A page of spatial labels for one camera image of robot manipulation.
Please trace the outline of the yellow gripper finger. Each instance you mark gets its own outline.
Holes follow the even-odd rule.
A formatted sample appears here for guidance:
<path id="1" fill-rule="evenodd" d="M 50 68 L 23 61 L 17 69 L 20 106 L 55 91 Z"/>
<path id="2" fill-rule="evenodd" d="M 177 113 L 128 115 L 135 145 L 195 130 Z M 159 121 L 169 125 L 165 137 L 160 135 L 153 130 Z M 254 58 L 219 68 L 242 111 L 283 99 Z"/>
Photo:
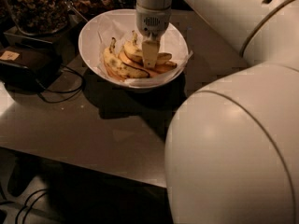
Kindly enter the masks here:
<path id="1" fill-rule="evenodd" d="M 146 40 L 142 42 L 143 64 L 146 68 L 154 68 L 157 62 L 160 42 Z"/>

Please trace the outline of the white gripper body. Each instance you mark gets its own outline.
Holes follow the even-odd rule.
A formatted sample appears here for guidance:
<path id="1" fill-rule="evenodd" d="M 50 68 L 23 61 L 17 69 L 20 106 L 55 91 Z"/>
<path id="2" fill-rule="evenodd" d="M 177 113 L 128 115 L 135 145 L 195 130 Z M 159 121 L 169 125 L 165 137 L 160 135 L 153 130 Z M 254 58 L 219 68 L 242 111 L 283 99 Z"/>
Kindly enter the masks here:
<path id="1" fill-rule="evenodd" d="M 136 5 L 136 27 L 144 41 L 159 41 L 168 28 L 171 7 L 152 9 Z"/>

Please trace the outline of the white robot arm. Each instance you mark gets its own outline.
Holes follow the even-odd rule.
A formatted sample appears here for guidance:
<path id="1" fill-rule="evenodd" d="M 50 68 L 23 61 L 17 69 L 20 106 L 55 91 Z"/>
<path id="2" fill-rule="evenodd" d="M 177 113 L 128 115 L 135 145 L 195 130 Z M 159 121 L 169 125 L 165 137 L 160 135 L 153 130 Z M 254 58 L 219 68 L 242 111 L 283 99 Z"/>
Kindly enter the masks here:
<path id="1" fill-rule="evenodd" d="M 248 63 L 173 117 L 165 176 L 174 224 L 299 224 L 298 0 L 184 0 Z M 137 18 L 171 0 L 136 0 Z"/>

